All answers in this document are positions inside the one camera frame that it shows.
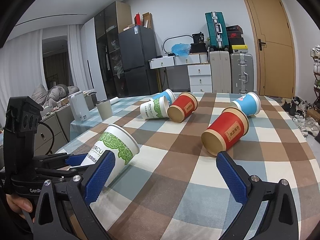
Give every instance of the ceiling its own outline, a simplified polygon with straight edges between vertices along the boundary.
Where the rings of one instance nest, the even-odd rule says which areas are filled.
[[[8,40],[42,28],[84,24],[113,1],[115,0],[36,0],[20,18]]]

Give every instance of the human hand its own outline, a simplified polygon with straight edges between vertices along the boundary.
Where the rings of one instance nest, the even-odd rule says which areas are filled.
[[[16,194],[7,194],[7,202],[11,210],[19,214],[24,219],[26,218],[22,213],[22,209],[29,213],[32,212],[32,204],[27,198],[19,197]]]

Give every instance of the white dresser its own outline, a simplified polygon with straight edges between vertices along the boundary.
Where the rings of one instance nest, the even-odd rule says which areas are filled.
[[[212,93],[211,65],[199,64],[188,65],[191,93],[207,92]]]

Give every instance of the doorway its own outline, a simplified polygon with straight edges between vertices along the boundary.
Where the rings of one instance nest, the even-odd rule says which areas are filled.
[[[295,89],[292,32],[281,0],[244,0],[257,56],[259,95],[291,98]]]

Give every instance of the blue paper cup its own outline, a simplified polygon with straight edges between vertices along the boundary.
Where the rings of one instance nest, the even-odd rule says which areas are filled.
[[[172,92],[170,89],[167,89],[167,90],[163,91],[162,93],[157,94],[157,95],[154,96],[152,99],[155,100],[155,99],[161,98],[161,97],[163,97],[163,96],[165,96],[165,97],[167,98],[168,103],[169,103],[169,106],[171,106],[172,103],[176,100],[173,92]]]
[[[232,101],[231,106],[238,108],[245,113],[246,116],[258,114],[261,110],[261,102],[259,97],[253,93],[249,92],[246,95]]]

